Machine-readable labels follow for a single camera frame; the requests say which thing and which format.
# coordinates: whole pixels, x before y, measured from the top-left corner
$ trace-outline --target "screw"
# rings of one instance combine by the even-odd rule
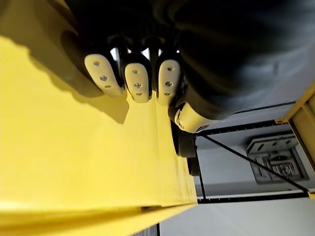
[[[100,80],[106,81],[106,80],[107,80],[107,77],[106,77],[105,75],[102,75],[102,76],[100,77]]]
[[[134,86],[135,86],[136,88],[140,88],[140,87],[142,86],[142,84],[136,83],[136,84],[134,84]]]
[[[180,120],[177,120],[177,124],[178,124],[178,126],[179,126],[181,129],[184,128],[184,126],[183,126],[183,124],[182,124],[182,122],[181,122]]]
[[[171,86],[173,85],[173,83],[170,82],[170,81],[167,81],[167,82],[165,83],[165,85],[168,86],[168,87],[171,87]]]

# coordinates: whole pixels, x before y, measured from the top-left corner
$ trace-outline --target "white wall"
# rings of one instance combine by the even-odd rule
[[[161,236],[311,236],[315,200],[198,205],[160,224]]]
[[[246,155],[244,147],[232,148]],[[310,178],[299,181],[299,184],[306,188],[315,188],[315,173],[300,145],[296,146],[296,150]],[[250,163],[220,147],[198,149],[198,158],[207,196],[296,189],[289,183],[257,184]],[[201,196],[199,186],[196,186],[196,191]]]

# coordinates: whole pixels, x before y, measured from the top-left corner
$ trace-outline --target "yellow fabric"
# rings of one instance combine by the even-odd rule
[[[167,109],[156,95],[145,104],[127,92],[102,95],[65,53],[75,51],[62,37],[73,29],[47,1],[6,2],[0,12],[0,232],[32,219],[120,210],[136,211],[145,223],[134,226],[140,230],[188,206],[159,217],[145,213],[148,220],[141,207],[196,203],[186,159],[174,151]]]

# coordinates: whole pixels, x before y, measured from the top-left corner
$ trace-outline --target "black metal frame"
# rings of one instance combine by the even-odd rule
[[[281,125],[281,124],[276,124],[274,120],[269,120],[269,121],[263,121],[263,122],[257,122],[257,123],[252,123],[252,124],[245,124],[245,125],[236,125],[236,126],[231,126],[231,127],[224,127],[224,128],[219,128],[219,129],[212,129],[212,130],[205,130],[200,133],[198,133],[195,137],[201,136],[210,142],[213,142],[217,144],[218,146],[228,150],[229,152],[253,163],[254,165],[257,165],[260,168],[265,169],[266,171],[276,175],[277,177],[283,179],[284,181],[292,184],[293,186],[297,187],[300,189],[302,192],[300,193],[288,193],[288,194],[273,194],[273,195],[263,195],[263,196],[246,196],[246,197],[223,197],[223,198],[207,198],[205,194],[205,189],[204,189],[204,184],[202,180],[202,175],[201,175],[201,169],[199,165],[199,159],[198,159],[198,154],[197,154],[197,146],[194,145],[195,147],[195,153],[196,153],[196,158],[198,159],[198,165],[199,165],[199,178],[200,178],[200,185],[201,185],[201,190],[202,190],[202,196],[203,199],[199,199],[198,203],[199,204],[214,204],[214,203],[232,203],[232,202],[251,202],[251,201],[266,201],[266,200],[278,200],[278,199],[292,199],[292,198],[306,198],[309,197],[309,191],[307,188],[297,184],[296,182],[278,174],[277,172],[274,172],[273,170],[259,164],[258,162],[248,158],[247,156],[244,156],[243,154],[231,149],[230,147],[208,137],[208,135],[212,134],[219,134],[219,133],[226,133],[226,132],[235,132],[235,131],[241,131],[241,130],[247,130],[247,129],[255,129],[255,128],[262,128],[262,127],[268,127],[268,126],[274,126],[274,125]]]

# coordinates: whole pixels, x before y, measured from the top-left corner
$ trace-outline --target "black wheel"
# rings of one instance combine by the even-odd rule
[[[188,171],[191,176],[199,176],[199,165],[197,158],[187,158]]]

